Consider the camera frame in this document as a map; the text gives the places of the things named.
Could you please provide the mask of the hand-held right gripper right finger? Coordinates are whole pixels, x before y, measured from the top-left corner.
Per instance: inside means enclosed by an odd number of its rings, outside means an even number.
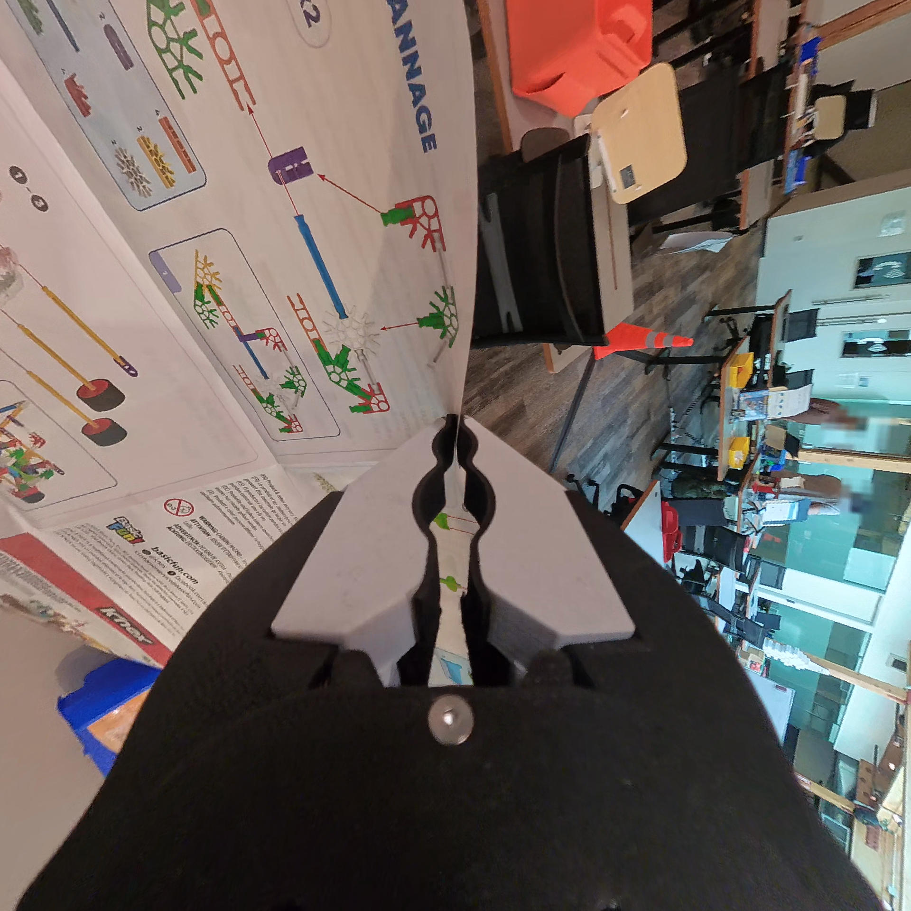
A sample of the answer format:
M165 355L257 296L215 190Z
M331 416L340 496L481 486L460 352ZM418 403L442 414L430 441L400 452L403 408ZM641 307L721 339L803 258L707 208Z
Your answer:
M478 525L462 599L475 686L510 685L543 651L635 637L562 484L469 417L460 421L459 466Z

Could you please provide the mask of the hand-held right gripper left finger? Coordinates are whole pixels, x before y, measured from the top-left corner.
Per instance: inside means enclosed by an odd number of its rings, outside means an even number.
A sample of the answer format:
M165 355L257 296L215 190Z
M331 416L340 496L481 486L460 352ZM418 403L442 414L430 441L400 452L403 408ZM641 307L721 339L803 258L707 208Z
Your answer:
M348 484L271 630L362 651L384 685L426 686L441 617L437 541L457 417L433 422Z

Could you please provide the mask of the instruction sheet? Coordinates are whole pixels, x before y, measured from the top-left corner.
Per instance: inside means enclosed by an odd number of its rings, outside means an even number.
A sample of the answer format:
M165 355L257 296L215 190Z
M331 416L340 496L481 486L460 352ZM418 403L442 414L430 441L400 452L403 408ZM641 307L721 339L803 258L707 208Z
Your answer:
M2 2L2 598L162 666L462 396L464 2Z

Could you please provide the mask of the orange striped traffic cone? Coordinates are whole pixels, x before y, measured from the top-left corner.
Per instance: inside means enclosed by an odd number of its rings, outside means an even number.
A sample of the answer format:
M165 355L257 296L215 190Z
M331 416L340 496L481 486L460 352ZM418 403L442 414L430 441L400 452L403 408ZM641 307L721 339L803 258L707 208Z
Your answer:
M693 346L693 339L690 337L677 336L629 323L617 324L604 335L603 339L603 344L596 345L592 349L592 357L595 362L601 361L611 354Z

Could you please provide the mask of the blue storage bin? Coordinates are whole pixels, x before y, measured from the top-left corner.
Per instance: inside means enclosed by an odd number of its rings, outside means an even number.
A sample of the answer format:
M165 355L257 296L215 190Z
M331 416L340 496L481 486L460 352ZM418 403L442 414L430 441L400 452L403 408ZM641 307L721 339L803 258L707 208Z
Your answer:
M95 741L88 725L144 689L150 690L160 673L160 668L117 658L90 671L79 689L57 700L59 715L103 777L110 773L119 754Z

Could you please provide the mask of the beige rounded board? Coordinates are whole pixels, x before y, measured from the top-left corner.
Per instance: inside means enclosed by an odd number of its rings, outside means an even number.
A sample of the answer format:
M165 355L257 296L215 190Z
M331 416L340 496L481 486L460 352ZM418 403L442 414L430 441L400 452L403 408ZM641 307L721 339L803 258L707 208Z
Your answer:
M674 68L652 65L605 97L589 129L614 202L631 204L677 178L688 155Z

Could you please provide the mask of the orange plastic crate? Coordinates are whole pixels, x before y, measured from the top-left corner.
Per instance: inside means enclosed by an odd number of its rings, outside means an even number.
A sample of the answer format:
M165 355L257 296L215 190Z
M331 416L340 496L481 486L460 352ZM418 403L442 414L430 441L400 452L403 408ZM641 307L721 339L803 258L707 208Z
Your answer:
M573 118L652 59L651 1L507 1L511 87Z

